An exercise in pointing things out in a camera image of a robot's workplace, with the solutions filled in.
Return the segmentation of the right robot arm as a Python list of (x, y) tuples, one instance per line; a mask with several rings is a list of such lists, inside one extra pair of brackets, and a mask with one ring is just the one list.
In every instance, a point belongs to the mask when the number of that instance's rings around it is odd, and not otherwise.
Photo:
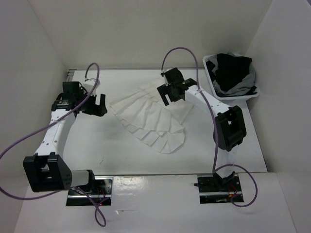
[(212, 117), (213, 139), (216, 144), (212, 167), (213, 186), (225, 190), (234, 178), (238, 146), (246, 137), (243, 113), (238, 106), (229, 106), (199, 87), (194, 79), (185, 80), (178, 68), (161, 71), (165, 83), (157, 88), (164, 104), (185, 100)]

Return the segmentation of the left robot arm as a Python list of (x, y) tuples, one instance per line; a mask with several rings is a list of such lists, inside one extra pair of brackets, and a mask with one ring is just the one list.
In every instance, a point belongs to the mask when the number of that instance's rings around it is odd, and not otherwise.
[(65, 163), (64, 148), (79, 113), (102, 117), (107, 113), (105, 95), (96, 104), (96, 88), (100, 82), (87, 79), (84, 83), (64, 82), (63, 92), (51, 107), (51, 124), (33, 156), (24, 158), (23, 167), (34, 192), (63, 191), (79, 187), (84, 193), (96, 190), (92, 170), (71, 170)]

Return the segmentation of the white pleated skirt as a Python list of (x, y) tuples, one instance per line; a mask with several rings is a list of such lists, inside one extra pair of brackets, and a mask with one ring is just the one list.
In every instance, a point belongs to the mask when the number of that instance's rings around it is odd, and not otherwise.
[(109, 109), (132, 136), (153, 150), (170, 154), (185, 142), (183, 122), (193, 104), (179, 100), (165, 106), (157, 88), (164, 84), (156, 78), (112, 100)]

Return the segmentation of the white plastic basket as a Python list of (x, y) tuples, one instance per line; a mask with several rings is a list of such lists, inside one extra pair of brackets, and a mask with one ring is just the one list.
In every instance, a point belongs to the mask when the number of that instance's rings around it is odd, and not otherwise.
[(207, 80), (208, 80), (211, 92), (212, 92), (213, 96), (216, 99), (221, 100), (221, 101), (234, 101), (234, 100), (236, 100), (236, 101), (247, 101), (247, 100), (249, 100), (251, 98), (255, 98), (255, 97), (259, 96), (260, 89), (258, 87), (256, 88), (255, 93), (252, 94), (252, 95), (229, 96), (229, 97), (220, 97), (220, 96), (218, 96), (216, 91), (215, 91), (215, 89), (214, 89), (214, 86), (212, 84), (212, 80), (211, 80), (211, 77), (209, 75), (208, 68), (207, 68), (207, 65), (206, 65), (206, 62), (208, 61), (208, 58), (211, 57), (211, 56), (214, 56), (214, 54), (213, 55), (206, 55), (206, 56), (204, 56), (202, 61), (203, 61), (204, 69), (205, 69), (205, 72), (206, 72), (206, 75), (207, 75)]

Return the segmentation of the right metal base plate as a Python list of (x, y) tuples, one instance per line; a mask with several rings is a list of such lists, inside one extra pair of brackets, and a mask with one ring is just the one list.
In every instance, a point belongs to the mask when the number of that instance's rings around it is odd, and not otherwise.
[(198, 175), (194, 184), (198, 188), (201, 204), (244, 202), (240, 179), (235, 172), (225, 178), (217, 173)]

